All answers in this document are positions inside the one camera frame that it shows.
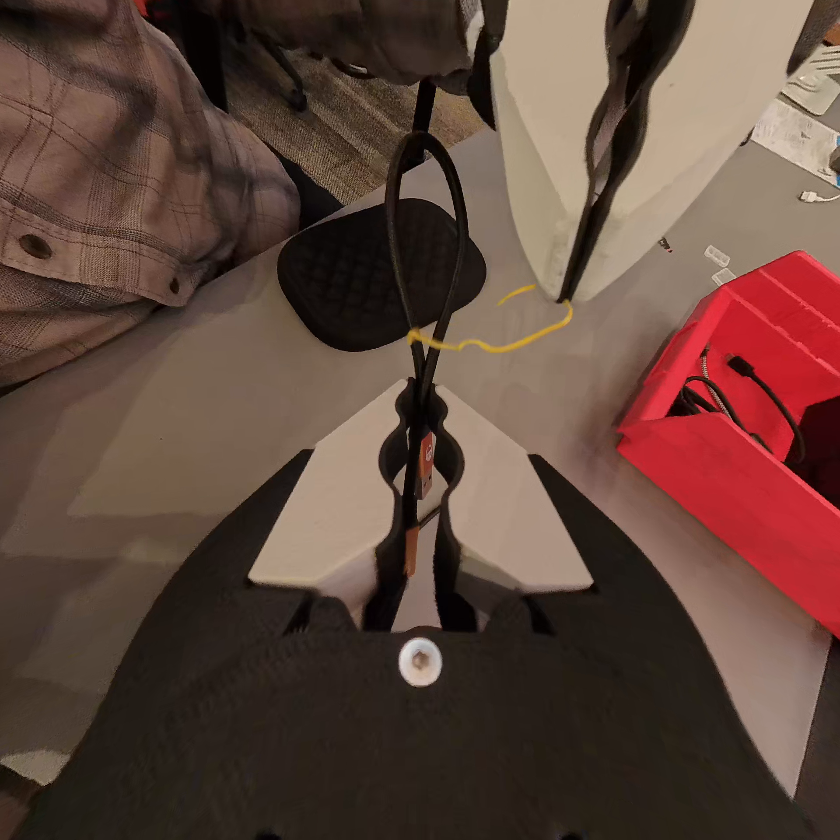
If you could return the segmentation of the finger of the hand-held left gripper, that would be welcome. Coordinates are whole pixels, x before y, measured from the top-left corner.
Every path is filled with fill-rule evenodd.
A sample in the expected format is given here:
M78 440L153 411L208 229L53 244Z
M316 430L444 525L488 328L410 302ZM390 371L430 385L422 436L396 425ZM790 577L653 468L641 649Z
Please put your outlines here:
M512 220L532 273L552 301L590 301L631 259L624 227L631 213L613 206L574 290L565 290L575 240L593 203L587 146L607 90L611 2L510 2L505 32L490 57L490 77Z
M784 86L813 2L572 2L564 298L617 279Z

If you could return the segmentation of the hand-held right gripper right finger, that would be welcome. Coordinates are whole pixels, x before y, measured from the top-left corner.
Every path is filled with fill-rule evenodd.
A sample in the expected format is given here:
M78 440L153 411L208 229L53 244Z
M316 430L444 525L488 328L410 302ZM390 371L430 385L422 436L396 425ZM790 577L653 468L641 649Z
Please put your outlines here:
M427 420L445 483L434 545L441 627L475 632L511 598L590 589L592 574L527 451L443 386Z

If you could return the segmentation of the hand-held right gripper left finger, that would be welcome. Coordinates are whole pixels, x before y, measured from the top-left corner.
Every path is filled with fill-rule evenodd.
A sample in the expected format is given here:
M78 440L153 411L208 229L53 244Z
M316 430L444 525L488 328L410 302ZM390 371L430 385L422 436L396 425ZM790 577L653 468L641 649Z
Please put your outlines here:
M340 600L364 630L391 631L417 561L395 481L408 457L399 380L320 440L249 573L253 585Z

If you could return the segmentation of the yellow twist tie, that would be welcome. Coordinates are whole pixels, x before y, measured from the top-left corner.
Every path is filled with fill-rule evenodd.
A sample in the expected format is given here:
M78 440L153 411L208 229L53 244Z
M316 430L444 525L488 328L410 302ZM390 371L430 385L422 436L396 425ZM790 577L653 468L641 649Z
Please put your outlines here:
M520 339L507 344L489 344L488 342L482 339L464 339L457 343L448 343L441 339L435 339L433 337L427 336L422 332L422 330L418 328L411 329L408 332L406 336L406 342L411 347L413 347L415 344L421 344L424 348L428 350L436 350L440 352L460 353L464 350L472 348L477 349L485 354L510 354L523 350L529 347L530 345L533 345L536 342L547 338L551 334L559 332L565 327L567 327L574 317L574 309L570 301L565 300L562 301L562 303L565 306L565 314L561 320L554 322L537 332L533 332L529 335L523 336Z

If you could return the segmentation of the red storage bin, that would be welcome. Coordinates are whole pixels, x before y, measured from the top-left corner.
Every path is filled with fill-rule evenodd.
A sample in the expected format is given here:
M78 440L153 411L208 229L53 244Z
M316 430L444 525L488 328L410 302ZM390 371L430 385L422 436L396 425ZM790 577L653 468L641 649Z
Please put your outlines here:
M798 250L703 298L619 453L838 636L838 277Z

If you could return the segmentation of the person's left forearm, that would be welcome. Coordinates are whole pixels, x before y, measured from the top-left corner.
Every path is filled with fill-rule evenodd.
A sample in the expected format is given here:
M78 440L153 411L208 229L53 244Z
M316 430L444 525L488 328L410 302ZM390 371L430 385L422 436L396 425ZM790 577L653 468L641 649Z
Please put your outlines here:
M411 85L471 69L478 1L237 1L224 6L247 27L374 77Z

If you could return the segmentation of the black metal pole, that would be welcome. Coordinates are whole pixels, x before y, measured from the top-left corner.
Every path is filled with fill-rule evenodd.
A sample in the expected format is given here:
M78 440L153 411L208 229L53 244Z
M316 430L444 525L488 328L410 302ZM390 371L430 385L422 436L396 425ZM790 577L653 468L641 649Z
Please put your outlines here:
M427 133L429 131L434 110L436 90L437 88L431 79L426 78L420 81L417 87L416 103L413 115L413 133ZM414 143L410 146L409 151L411 152L411 155L407 156L403 163L403 172L408 172L418 167L425 161L426 151L422 145Z

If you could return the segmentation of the black quilted pad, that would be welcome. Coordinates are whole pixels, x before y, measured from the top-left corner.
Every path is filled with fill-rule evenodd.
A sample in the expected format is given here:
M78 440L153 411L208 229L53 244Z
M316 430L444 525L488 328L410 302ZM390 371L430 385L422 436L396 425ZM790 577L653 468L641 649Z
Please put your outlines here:
M436 321L456 258L456 223L440 206L400 200L397 237L418 325ZM290 239L278 281L299 319L322 343L343 352L376 350L409 331L393 275L383 204L336 217Z

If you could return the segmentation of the person's plaid shirt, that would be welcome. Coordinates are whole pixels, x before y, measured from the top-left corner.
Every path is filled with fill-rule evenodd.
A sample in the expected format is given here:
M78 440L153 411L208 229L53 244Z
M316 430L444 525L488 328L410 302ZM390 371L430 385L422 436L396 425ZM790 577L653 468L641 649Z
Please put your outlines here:
M3 389L184 307L299 216L282 163L132 2L2 2Z

